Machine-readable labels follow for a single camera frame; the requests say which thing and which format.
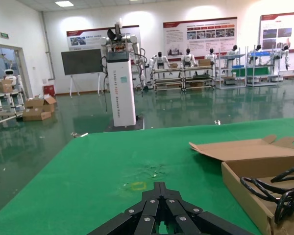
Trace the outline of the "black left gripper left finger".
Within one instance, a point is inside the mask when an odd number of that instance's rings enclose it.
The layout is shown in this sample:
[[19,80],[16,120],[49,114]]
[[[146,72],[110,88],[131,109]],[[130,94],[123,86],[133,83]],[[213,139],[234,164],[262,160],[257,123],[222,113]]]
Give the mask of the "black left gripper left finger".
[[91,235],[156,235],[159,233],[161,183],[154,183],[152,190],[144,191],[137,204],[105,222]]

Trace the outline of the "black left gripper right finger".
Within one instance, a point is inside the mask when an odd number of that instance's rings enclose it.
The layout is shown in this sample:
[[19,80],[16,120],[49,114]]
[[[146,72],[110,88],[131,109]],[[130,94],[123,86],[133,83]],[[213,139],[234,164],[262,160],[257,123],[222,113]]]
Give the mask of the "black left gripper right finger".
[[182,199],[180,192],[161,183],[161,216],[169,234],[250,235],[234,225]]

